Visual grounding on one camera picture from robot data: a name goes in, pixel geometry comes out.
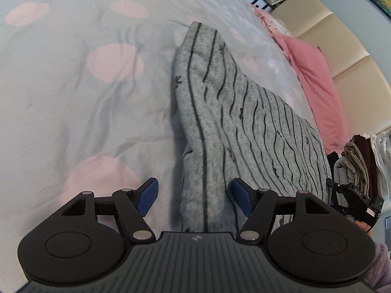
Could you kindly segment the grey striped garment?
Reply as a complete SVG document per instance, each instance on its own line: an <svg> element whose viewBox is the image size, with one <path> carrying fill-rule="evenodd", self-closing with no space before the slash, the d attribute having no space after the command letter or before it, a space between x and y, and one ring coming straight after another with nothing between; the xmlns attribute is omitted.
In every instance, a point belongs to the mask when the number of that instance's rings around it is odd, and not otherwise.
<svg viewBox="0 0 391 293"><path fill-rule="evenodd" d="M229 185L240 178L283 197L329 200L320 135L277 94L247 77L220 33L190 25L176 56L176 102L185 133L182 229L237 233L245 215Z"/></svg>

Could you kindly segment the olive folded garment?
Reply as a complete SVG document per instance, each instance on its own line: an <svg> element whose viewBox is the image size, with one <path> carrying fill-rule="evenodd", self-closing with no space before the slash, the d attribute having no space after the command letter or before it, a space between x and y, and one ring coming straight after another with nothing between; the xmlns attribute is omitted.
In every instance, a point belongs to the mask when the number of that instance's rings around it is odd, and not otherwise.
<svg viewBox="0 0 391 293"><path fill-rule="evenodd" d="M365 197L369 197L369 173L365 160L353 142L348 142L342 152L343 166L353 174L353 185L356 186Z"/></svg>

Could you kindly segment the dark maroon folded garment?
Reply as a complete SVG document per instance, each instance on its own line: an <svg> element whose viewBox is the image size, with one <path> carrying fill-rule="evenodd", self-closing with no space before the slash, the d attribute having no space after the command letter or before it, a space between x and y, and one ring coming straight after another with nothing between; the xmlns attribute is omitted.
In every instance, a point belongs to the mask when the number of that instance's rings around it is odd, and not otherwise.
<svg viewBox="0 0 391 293"><path fill-rule="evenodd" d="M353 142L359 149L367 167L367 172L369 175L369 198L375 199L379 195L378 190L378 175L376 161L370 144L370 140L366 139L364 136L356 134L351 138Z"/></svg>

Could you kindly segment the white folded garment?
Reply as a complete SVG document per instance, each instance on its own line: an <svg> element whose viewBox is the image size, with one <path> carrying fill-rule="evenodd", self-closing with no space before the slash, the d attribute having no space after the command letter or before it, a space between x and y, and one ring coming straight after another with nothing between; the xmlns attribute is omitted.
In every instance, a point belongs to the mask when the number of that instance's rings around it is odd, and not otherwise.
<svg viewBox="0 0 391 293"><path fill-rule="evenodd" d="M383 199L390 196L390 129L370 137L370 145L376 162L378 190Z"/></svg>

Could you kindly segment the purple fuzzy sleeve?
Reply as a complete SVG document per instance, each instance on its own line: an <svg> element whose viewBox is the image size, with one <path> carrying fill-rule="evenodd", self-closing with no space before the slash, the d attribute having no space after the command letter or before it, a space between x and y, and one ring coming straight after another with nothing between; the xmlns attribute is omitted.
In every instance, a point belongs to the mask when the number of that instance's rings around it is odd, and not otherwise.
<svg viewBox="0 0 391 293"><path fill-rule="evenodd" d="M375 243L375 260L367 272L364 283L380 293L391 293L390 258L384 243Z"/></svg>

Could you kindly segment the beige padded headboard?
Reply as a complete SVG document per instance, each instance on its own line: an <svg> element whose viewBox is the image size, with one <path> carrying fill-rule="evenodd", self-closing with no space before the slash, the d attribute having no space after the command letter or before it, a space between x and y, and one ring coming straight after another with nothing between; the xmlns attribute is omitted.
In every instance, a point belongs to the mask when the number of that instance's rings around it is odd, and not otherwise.
<svg viewBox="0 0 391 293"><path fill-rule="evenodd" d="M285 0L272 12L298 39L318 46L339 93L348 129L390 129L390 84L359 39L319 0Z"/></svg>

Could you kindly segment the grey pink-dotted bed sheet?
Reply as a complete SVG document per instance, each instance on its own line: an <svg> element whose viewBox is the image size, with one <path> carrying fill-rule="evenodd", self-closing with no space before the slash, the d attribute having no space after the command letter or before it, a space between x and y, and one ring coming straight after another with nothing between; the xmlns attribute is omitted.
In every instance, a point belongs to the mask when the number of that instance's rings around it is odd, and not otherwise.
<svg viewBox="0 0 391 293"><path fill-rule="evenodd" d="M181 227L185 137L172 65L193 22L243 72L313 115L293 69L243 0L1 0L1 291L25 283L20 240L83 190L155 177L146 220Z"/></svg>

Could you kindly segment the pink patterned pillow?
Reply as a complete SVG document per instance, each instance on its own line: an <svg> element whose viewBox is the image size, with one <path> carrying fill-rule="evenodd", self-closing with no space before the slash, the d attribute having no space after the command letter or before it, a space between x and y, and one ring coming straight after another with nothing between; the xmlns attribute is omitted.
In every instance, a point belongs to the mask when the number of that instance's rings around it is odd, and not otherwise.
<svg viewBox="0 0 391 293"><path fill-rule="evenodd" d="M289 31L288 27L282 20L274 18L271 14L267 13L263 9L259 9L254 5L250 5L254 14L260 20L262 25L266 28L270 36L284 35L293 37L293 34Z"/></svg>

